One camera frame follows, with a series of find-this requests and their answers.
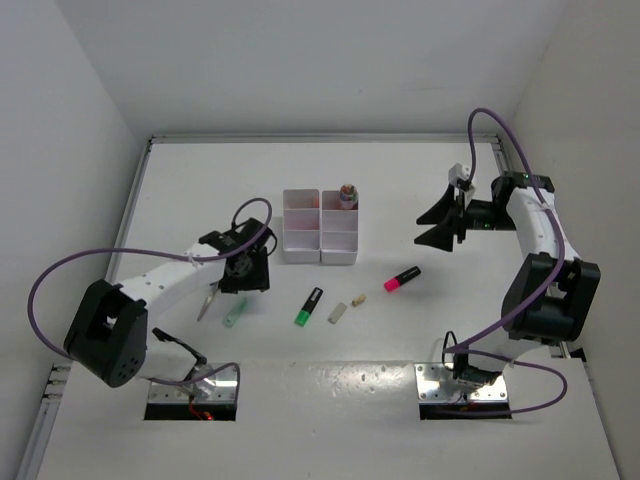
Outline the green correction tape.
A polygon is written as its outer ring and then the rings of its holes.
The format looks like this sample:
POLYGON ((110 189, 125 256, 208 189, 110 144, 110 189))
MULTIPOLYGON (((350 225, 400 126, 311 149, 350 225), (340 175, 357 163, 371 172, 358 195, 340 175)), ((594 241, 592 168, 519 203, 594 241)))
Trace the green correction tape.
POLYGON ((224 319, 222 320, 222 324, 226 328, 232 328, 244 314, 247 305, 248 298, 246 296, 241 297, 227 312, 224 319))

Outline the green black highlighter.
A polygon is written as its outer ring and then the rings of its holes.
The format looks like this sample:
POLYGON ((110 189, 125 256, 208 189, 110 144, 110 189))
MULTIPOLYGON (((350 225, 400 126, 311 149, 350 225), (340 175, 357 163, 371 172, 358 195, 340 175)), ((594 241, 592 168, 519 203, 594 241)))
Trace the green black highlighter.
POLYGON ((300 309, 300 311, 298 312, 294 320, 295 325, 300 327, 305 326, 305 324, 310 319, 313 311, 315 310, 323 293, 324 293, 324 290, 319 287, 315 287, 312 290, 312 292, 310 293, 309 297, 306 299, 304 305, 302 306, 302 308, 300 309))

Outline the pink black highlighter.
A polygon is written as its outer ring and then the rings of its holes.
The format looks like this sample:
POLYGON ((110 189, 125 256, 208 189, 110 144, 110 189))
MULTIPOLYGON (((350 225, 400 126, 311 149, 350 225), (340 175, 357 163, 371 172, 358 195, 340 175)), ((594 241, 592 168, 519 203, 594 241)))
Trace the pink black highlighter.
POLYGON ((418 266, 413 266, 386 281, 384 283, 384 289, 391 293, 420 275, 421 269, 418 266))

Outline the clear tube of colored pens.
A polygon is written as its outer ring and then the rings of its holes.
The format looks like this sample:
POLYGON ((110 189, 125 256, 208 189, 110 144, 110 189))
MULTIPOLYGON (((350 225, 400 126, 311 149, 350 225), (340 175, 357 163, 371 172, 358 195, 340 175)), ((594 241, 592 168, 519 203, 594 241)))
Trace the clear tube of colored pens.
POLYGON ((353 184, 343 184, 339 189, 339 205, 342 210, 354 210, 359 201, 359 192, 353 184))

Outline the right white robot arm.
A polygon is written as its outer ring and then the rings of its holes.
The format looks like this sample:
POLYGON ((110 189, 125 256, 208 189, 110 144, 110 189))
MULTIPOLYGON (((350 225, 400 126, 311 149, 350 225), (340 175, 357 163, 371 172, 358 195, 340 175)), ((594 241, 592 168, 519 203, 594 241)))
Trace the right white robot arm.
POLYGON ((472 191, 468 180, 451 180, 417 219, 428 229, 414 242, 450 252, 470 230, 515 232, 523 263, 502 301, 497 327, 443 350, 452 358, 456 381, 487 385, 529 351, 576 340, 601 271, 567 240, 549 177, 509 171, 492 181, 490 200, 472 200, 472 191))

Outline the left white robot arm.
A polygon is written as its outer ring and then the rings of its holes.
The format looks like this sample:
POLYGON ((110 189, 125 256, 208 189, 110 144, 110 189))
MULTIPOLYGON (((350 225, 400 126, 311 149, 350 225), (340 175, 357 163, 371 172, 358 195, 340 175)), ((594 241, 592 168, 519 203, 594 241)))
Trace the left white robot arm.
POLYGON ((64 340, 65 352, 111 388, 134 378, 187 385, 207 369, 206 356, 162 325, 193 294, 265 292, 270 287, 270 227, 255 218, 212 231, 181 260, 117 284, 92 283, 64 340))

